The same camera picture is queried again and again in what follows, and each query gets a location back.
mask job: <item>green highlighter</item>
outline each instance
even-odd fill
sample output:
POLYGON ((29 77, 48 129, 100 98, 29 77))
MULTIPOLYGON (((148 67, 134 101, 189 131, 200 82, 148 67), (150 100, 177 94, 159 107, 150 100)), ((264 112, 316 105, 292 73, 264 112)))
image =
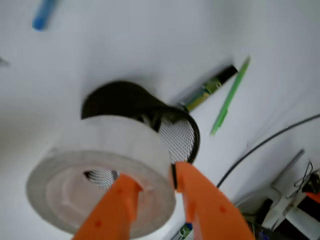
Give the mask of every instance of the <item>green highlighter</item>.
POLYGON ((227 113, 228 113, 228 108, 229 108, 229 105, 232 101, 232 99, 234 98, 234 95, 236 94, 236 91, 242 81, 242 78, 244 77, 247 69, 248 69, 248 66, 249 66, 249 63, 250 63, 250 57, 248 57, 244 64, 242 65, 238 75, 236 76, 235 78, 235 81, 232 85, 232 88, 228 94, 228 96, 226 97, 226 100, 224 101, 224 104, 221 108, 221 111, 219 113, 219 116, 217 117, 217 119, 215 120, 215 123, 211 129, 211 135, 215 135, 216 132, 218 131, 218 129, 221 127, 222 123, 224 122, 225 120, 225 117, 227 116, 227 113))

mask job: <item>blue pen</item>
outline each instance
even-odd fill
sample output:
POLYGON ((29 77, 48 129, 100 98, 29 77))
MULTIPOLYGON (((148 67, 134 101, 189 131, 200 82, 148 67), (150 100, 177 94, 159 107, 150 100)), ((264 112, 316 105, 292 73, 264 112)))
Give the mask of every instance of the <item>blue pen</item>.
POLYGON ((40 8, 32 21, 32 27, 34 29, 43 31, 46 28, 57 1, 58 0, 42 0, 40 8))

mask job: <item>white table surface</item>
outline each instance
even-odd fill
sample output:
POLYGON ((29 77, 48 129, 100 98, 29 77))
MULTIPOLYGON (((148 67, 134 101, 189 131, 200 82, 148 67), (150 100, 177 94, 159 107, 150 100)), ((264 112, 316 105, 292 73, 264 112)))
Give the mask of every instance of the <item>white table surface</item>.
MULTIPOLYGON (((195 166, 214 184, 263 136, 320 112, 317 0, 60 0, 44 32, 31 27, 39 5, 0 2, 0 58, 10 63, 0 67, 3 239, 72 237, 35 213, 25 184, 59 131, 79 118, 85 96, 108 81, 128 79, 172 103, 209 72, 229 62, 239 68, 250 55, 216 136, 209 132, 232 81, 191 114, 201 133, 195 166)), ((310 149, 317 137, 307 142, 310 149)), ((293 142, 288 158, 300 145, 293 142)), ((258 159, 241 165, 222 186, 230 199, 281 170, 270 157, 258 159)), ((172 218, 141 240, 167 240, 183 222, 177 196, 172 218)))

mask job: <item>metal mesh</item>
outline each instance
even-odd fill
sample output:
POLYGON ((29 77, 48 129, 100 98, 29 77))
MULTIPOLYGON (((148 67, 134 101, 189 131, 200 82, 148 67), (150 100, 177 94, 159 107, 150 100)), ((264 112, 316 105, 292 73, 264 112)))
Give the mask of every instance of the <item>metal mesh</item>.
MULTIPOLYGON (((163 119, 158 133, 168 145, 172 163, 189 160, 195 145, 195 130, 187 120, 163 119)), ((92 183, 104 189, 110 188, 119 175, 118 171, 105 168, 86 172, 92 183)))
POLYGON ((87 171, 84 173, 90 182, 97 184, 98 187, 108 189, 117 180, 120 173, 116 170, 101 168, 97 170, 87 171))
POLYGON ((159 135, 168 145, 172 163, 187 161, 195 144, 195 131, 187 120, 171 123, 163 120, 159 135))

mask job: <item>white tape roll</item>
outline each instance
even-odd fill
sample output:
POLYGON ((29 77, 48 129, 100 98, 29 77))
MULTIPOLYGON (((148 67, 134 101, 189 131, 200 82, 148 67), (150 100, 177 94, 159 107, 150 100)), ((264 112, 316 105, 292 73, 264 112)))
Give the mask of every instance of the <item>white tape roll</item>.
POLYGON ((28 199, 45 220, 75 233, 106 192, 84 175, 100 168, 124 173, 143 189, 131 238, 154 232, 170 218, 176 199, 168 147, 152 129, 119 116, 89 118, 66 130, 32 171, 28 199))

